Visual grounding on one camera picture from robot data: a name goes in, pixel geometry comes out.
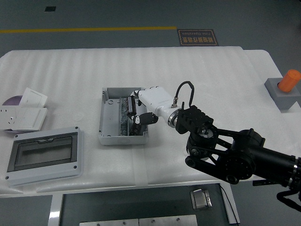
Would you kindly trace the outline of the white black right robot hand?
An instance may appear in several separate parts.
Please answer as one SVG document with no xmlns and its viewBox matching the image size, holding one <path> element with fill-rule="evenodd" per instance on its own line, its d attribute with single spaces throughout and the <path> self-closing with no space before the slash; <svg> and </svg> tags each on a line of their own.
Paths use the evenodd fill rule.
<svg viewBox="0 0 301 226">
<path fill-rule="evenodd" d="M 139 106 L 144 105 L 149 111 L 138 115 L 135 99 L 138 99 Z M 177 102 L 178 97 L 172 97 L 160 86 L 135 90 L 128 102 L 127 115 L 137 125 L 154 124 L 158 121 L 158 117 L 162 117 L 168 126 L 174 128 L 180 109 Z"/>
</svg>

